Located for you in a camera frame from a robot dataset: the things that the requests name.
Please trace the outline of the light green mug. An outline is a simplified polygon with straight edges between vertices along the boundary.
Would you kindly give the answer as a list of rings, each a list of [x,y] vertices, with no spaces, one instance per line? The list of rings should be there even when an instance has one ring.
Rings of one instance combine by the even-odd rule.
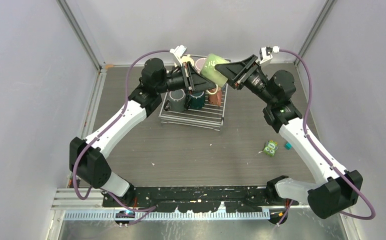
[[[217,71],[215,66],[218,64],[225,63],[228,64],[230,63],[230,61],[218,55],[210,53],[205,59],[205,63],[200,70],[200,74],[222,88],[227,82],[227,78],[219,71]]]

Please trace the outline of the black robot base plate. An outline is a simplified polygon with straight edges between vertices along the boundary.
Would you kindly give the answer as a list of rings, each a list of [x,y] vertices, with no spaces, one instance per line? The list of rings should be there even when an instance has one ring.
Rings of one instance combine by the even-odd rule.
[[[286,208],[297,202],[272,199],[264,186],[143,186],[130,187],[123,196],[102,190],[105,208],[128,207],[139,212],[213,213],[224,207],[228,213],[258,212],[264,207]]]

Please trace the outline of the aluminium front rail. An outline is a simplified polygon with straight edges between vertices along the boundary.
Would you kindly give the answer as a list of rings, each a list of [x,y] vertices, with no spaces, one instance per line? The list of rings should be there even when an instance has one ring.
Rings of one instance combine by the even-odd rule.
[[[64,211],[63,219],[67,221],[115,221],[128,224],[140,221],[216,221],[216,220],[270,220],[270,208],[257,206],[254,209],[242,209],[228,206],[223,201],[194,202],[192,207],[175,207],[152,212],[131,211],[119,204],[102,206],[105,197],[100,192],[93,192],[92,197],[80,200],[70,189],[59,190],[52,203],[52,210]]]

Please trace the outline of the teal toy block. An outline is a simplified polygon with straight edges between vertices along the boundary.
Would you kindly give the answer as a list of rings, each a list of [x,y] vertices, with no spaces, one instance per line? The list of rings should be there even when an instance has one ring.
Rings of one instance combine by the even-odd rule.
[[[287,142],[287,143],[284,145],[284,147],[285,147],[287,150],[292,149],[292,145],[291,145],[289,142]]]

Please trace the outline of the mauve pink mug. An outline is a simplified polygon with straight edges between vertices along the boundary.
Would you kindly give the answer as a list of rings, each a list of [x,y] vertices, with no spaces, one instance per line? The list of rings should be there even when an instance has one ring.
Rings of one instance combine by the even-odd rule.
[[[205,64],[206,64],[206,60],[207,58],[206,57],[202,57],[202,58],[198,58],[196,61],[195,61],[195,64],[194,64],[194,68],[195,70],[200,73],[201,70],[204,68]]]

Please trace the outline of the cream mug back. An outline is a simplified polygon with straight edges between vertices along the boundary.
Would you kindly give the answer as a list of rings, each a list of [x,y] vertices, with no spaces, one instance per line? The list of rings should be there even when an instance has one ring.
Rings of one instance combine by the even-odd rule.
[[[177,67],[181,67],[183,63],[190,63],[191,66],[195,65],[194,59],[191,58],[191,56],[188,55],[182,55],[182,56],[174,56],[174,66],[172,67],[172,70],[175,70]]]

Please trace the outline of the dark grey mug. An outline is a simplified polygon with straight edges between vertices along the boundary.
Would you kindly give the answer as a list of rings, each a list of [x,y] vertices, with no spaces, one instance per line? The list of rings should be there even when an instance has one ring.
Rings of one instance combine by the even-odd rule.
[[[184,90],[174,90],[168,93],[167,99],[164,104],[165,111],[183,112],[186,107],[186,93]]]

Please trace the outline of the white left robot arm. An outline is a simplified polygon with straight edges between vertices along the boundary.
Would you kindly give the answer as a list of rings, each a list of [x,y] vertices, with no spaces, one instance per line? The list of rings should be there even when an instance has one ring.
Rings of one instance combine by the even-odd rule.
[[[107,157],[119,141],[136,125],[149,117],[162,103],[162,93],[182,90],[185,93],[203,92],[216,84],[201,76],[190,62],[184,62],[167,71],[159,58],[144,64],[139,85],[131,92],[121,109],[104,125],[84,139],[75,137],[70,142],[69,169],[94,189],[115,195],[122,207],[133,203],[132,185],[112,172]]]

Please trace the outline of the green toy monster block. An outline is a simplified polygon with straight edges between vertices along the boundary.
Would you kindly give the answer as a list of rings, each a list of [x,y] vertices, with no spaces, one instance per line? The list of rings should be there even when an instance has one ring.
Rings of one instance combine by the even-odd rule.
[[[273,140],[269,140],[265,143],[265,146],[263,148],[263,152],[270,156],[270,157],[273,157],[276,153],[278,149],[278,143],[273,141]]]

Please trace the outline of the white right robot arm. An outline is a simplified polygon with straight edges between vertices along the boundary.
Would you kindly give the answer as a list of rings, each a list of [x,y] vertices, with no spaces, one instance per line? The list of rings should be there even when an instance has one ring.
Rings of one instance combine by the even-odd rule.
[[[268,78],[257,62],[257,56],[233,63],[220,63],[215,69],[227,78],[232,88],[249,89],[267,106],[263,109],[266,122],[298,153],[310,170],[314,183],[280,176],[267,182],[266,198],[272,205],[285,199],[310,206],[322,219],[356,204],[357,190],[363,178],[357,170],[349,171],[322,146],[291,101],[296,91],[293,75],[278,70]]]

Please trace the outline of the dark teal mug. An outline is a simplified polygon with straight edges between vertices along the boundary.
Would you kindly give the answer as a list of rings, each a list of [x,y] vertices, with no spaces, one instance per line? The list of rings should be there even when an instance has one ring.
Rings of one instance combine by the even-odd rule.
[[[185,109],[200,110],[205,106],[205,92],[196,92],[187,95]]]

